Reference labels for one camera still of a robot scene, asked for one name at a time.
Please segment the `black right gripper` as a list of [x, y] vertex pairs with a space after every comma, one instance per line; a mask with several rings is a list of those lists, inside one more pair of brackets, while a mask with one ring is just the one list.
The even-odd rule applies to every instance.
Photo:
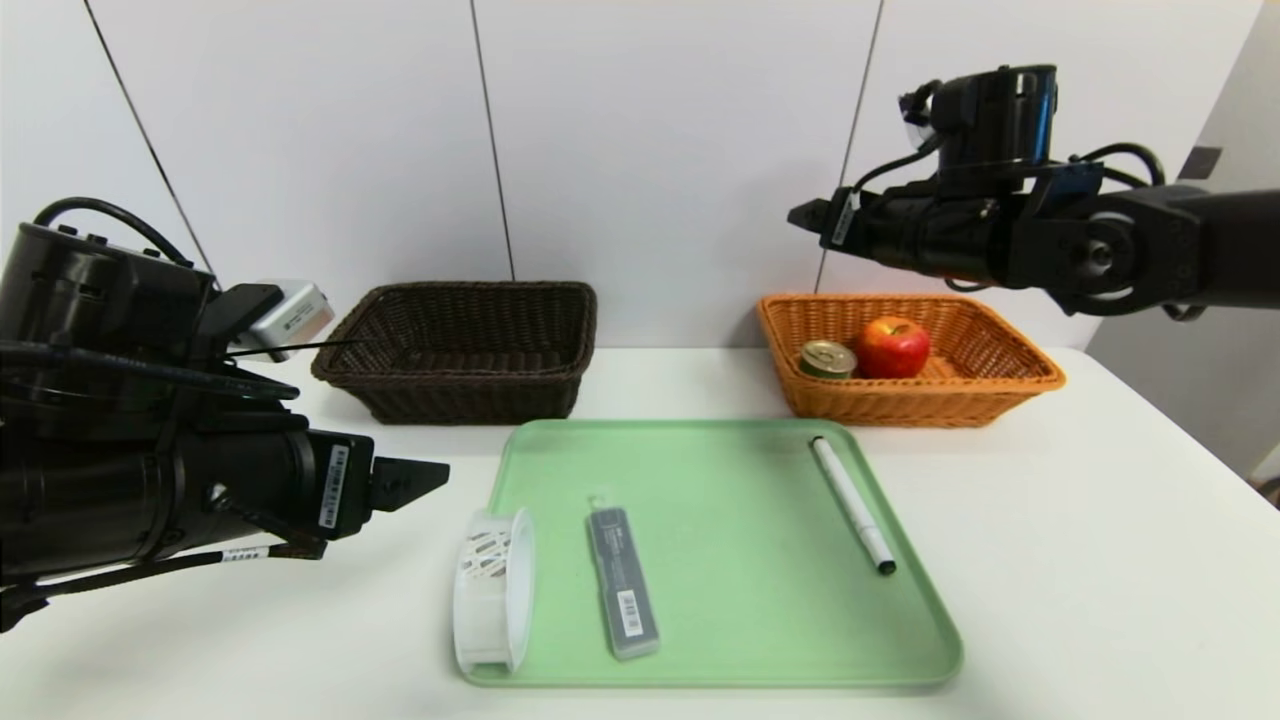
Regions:
[[820, 234], [823, 249], [884, 266], [905, 266], [900, 247], [904, 213], [905, 202], [901, 199], [844, 187], [831, 202], [827, 199], [813, 199], [791, 208], [786, 222], [805, 232]]

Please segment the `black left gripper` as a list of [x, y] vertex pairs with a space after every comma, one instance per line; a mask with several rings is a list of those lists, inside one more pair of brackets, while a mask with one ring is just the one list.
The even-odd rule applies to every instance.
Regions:
[[189, 544], [265, 533], [315, 548], [358, 533], [370, 506], [398, 511], [451, 478], [445, 462], [375, 457], [371, 474], [371, 461], [372, 441], [364, 436], [315, 429], [197, 436], [189, 445]]

